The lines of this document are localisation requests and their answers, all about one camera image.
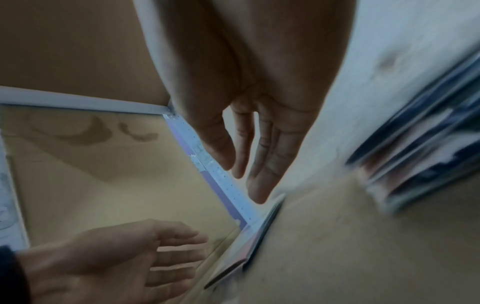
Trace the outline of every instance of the finger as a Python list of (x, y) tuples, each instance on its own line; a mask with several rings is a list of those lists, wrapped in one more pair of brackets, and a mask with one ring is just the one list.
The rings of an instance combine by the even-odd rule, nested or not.
[(209, 241), (209, 237), (200, 233), (197, 236), (191, 238), (168, 238), (160, 242), (160, 246), (182, 246), (182, 245), (195, 245), (195, 244), (205, 244)]
[(177, 297), (189, 291), (192, 287), (191, 280), (183, 280), (158, 287), (146, 287), (143, 295), (143, 304), (157, 304)]
[(195, 277), (196, 270), (193, 267), (173, 270), (150, 271), (146, 278), (145, 286), (159, 286)]
[(295, 160), (305, 135), (304, 132), (280, 132), (275, 148), (268, 155), (258, 175), (249, 184), (248, 195), (254, 202), (265, 203), (273, 188)]
[(250, 147), (255, 137), (253, 113), (238, 113), (233, 111), (235, 121), (235, 165), (231, 174), (235, 178), (242, 178), (249, 163)]
[(230, 134), (225, 128), (222, 115), (218, 115), (205, 126), (192, 126), (200, 137), (207, 151), (225, 170), (230, 170), (235, 163), (235, 147)]
[(157, 240), (170, 238), (188, 239), (197, 236), (200, 232), (182, 222), (170, 222), (159, 220), (145, 221), (146, 227), (152, 231)]
[(259, 116), (258, 118), (258, 126), (260, 129), (260, 139), (258, 141), (258, 147), (255, 153), (255, 160), (250, 169), (250, 174), (248, 175), (248, 179), (246, 180), (247, 188), (250, 186), (252, 181), (258, 175), (260, 170), (262, 169), (265, 159), (269, 154), (270, 145), (271, 145), (271, 138), (272, 138), (272, 122), (266, 120), (264, 117)]
[(160, 251), (156, 253), (156, 260), (152, 267), (172, 266), (206, 259), (204, 249)]

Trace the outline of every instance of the tan surface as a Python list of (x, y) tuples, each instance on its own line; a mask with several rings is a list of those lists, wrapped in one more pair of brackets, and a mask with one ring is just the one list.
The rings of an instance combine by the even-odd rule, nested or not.
[(380, 215), (352, 179), (292, 195), (241, 303), (478, 303), (480, 175)]
[(0, 85), (166, 105), (131, 0), (0, 2)]
[(215, 246), (236, 228), (162, 117), (2, 107), (1, 129), (32, 245), (146, 218)]

